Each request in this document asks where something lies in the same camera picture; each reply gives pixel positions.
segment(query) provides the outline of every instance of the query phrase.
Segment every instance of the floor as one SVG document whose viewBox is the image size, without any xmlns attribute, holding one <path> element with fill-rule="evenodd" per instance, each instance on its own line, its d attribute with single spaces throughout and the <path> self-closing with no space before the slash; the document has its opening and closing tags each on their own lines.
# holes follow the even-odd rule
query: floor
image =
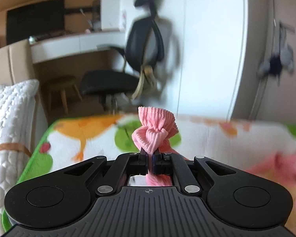
<svg viewBox="0 0 296 237">
<path fill-rule="evenodd" d="M 110 98 L 107 98 L 107 105 L 110 106 Z M 84 96 L 80 101 L 76 97 L 67 98 L 68 112 L 66 115 L 60 100 L 53 101 L 51 112 L 48 114 L 48 124 L 51 125 L 57 119 L 78 118 L 92 115 L 103 115 L 110 111 L 104 111 L 97 96 Z M 137 106 L 128 105 L 126 101 L 118 99 L 118 106 L 123 112 L 137 112 Z"/>
</svg>

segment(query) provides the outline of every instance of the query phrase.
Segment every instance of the chair backrest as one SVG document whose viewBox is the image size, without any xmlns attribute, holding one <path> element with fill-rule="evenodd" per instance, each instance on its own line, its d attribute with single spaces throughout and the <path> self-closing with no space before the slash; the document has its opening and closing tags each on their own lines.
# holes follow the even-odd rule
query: chair backrest
<svg viewBox="0 0 296 237">
<path fill-rule="evenodd" d="M 156 63 L 163 60 L 163 40 L 153 16 L 133 23 L 126 44 L 125 58 L 137 72 L 140 72 L 143 64 L 150 65 L 154 69 Z"/>
</svg>

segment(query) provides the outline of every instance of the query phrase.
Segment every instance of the orange bird print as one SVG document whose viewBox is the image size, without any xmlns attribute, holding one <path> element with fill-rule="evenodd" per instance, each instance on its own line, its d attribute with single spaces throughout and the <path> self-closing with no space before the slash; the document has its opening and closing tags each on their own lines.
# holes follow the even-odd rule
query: orange bird print
<svg viewBox="0 0 296 237">
<path fill-rule="evenodd" d="M 115 124 L 123 115 L 93 116 L 82 119 L 65 119 L 56 123 L 54 129 L 70 138 L 80 140 L 80 150 L 72 158 L 76 162 L 83 161 L 83 152 L 88 139 L 92 139 L 111 125 Z"/>
</svg>

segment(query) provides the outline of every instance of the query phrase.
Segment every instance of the chair seat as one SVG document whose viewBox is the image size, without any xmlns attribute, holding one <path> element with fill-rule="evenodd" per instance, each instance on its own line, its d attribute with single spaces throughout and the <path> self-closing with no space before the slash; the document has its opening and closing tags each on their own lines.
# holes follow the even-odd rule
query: chair seat
<svg viewBox="0 0 296 237">
<path fill-rule="evenodd" d="M 95 70 L 87 72 L 81 80 L 81 94 L 116 94 L 133 92 L 139 79 L 135 76 L 113 70 Z"/>
<path fill-rule="evenodd" d="M 45 88 L 48 92 L 56 92 L 64 90 L 68 87 L 72 87 L 76 83 L 76 77 L 71 75 L 56 77 L 49 80 L 45 84 Z"/>
</svg>

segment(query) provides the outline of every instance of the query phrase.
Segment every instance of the black monitor screen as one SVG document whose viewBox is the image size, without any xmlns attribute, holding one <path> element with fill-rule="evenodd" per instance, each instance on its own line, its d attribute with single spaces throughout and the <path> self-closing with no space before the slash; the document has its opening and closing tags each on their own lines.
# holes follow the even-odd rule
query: black monitor screen
<svg viewBox="0 0 296 237">
<path fill-rule="evenodd" d="M 65 0 L 29 4 L 7 12 L 7 44 L 65 29 Z"/>
</svg>

